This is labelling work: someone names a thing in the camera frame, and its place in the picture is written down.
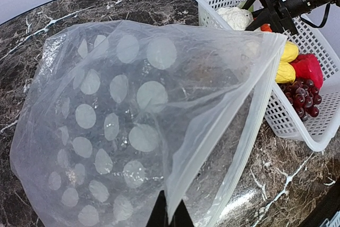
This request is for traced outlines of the white cauliflower toy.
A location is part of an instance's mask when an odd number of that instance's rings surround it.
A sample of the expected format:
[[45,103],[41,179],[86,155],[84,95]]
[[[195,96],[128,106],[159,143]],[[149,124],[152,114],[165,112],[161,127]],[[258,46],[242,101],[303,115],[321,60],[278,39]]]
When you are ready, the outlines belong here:
[[217,13],[233,30],[245,30],[253,21],[252,13],[239,7],[221,7]]

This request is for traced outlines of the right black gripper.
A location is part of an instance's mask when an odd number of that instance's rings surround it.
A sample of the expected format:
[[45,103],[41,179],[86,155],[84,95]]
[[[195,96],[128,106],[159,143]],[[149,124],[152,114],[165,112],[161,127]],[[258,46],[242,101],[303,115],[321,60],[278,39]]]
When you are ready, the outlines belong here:
[[[241,9],[248,10],[256,0],[246,0]],[[258,0],[262,9],[254,11],[253,21],[246,27],[246,31],[255,31],[264,24],[269,24],[273,32],[289,31],[298,34],[293,19],[300,17],[313,9],[327,4],[327,0]]]

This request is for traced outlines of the clear polka dot zip bag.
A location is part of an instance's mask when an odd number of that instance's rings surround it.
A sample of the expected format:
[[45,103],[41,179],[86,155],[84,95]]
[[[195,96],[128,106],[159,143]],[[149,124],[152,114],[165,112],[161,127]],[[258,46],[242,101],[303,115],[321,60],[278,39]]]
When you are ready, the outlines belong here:
[[214,226],[248,161],[287,38],[128,20],[46,39],[10,151],[45,226]]

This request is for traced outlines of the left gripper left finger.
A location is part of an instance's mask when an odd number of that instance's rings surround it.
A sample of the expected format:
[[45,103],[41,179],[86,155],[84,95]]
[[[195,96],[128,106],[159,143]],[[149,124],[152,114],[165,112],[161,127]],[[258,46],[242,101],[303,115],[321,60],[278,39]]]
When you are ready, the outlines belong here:
[[168,215],[165,192],[160,191],[148,220],[148,227],[167,227]]

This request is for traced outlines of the white plastic perforated basket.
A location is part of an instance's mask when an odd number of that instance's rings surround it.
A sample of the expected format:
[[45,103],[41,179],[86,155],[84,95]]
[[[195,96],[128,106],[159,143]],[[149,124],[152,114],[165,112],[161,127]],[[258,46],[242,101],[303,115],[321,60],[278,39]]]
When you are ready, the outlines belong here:
[[[229,30],[230,26],[217,10],[245,1],[196,0],[200,26]],[[265,119],[276,136],[304,141],[312,151],[320,152],[328,146],[339,128],[339,57],[318,29],[309,27],[301,18],[295,18],[294,24],[296,35],[292,36],[288,31],[284,33],[299,48],[300,54],[291,65],[300,78],[307,79],[322,73],[319,97],[305,120],[283,89],[274,84]]]

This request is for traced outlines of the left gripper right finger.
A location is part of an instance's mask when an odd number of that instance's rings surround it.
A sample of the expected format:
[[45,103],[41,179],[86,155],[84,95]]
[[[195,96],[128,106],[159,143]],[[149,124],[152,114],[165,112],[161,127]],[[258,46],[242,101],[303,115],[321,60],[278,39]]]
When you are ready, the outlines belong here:
[[169,225],[171,227],[194,227],[183,200],[179,203]]

